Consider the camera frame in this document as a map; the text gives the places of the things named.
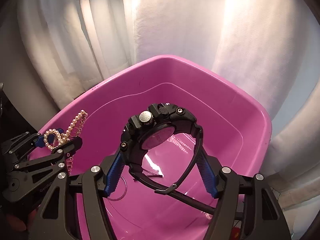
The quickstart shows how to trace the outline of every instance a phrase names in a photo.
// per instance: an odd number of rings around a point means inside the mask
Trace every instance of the white backdrop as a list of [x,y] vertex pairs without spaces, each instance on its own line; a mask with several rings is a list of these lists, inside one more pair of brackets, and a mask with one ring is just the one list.
[[320,27],[302,0],[20,0],[18,19],[61,109],[159,54],[194,61],[253,96],[276,128],[261,172],[281,193],[290,230],[308,227],[292,210],[320,193]]

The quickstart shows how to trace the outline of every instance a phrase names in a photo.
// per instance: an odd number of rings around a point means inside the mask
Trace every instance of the metal screw head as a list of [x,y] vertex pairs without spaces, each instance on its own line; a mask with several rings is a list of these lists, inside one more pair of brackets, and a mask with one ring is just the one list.
[[60,173],[58,174],[58,179],[63,179],[65,176],[66,176],[66,173],[65,173],[65,172],[60,172]]
[[256,175],[256,179],[257,179],[257,180],[263,180],[263,176],[262,176],[261,174],[257,174],[257,175]]
[[222,168],[222,172],[223,173],[230,173],[231,172],[231,169],[229,167],[223,167]]
[[93,167],[91,168],[91,171],[92,171],[92,172],[98,172],[98,171],[100,171],[100,167],[99,167],[99,166],[93,166]]
[[152,114],[149,111],[143,111],[139,115],[139,120],[143,123],[149,122],[152,118]]

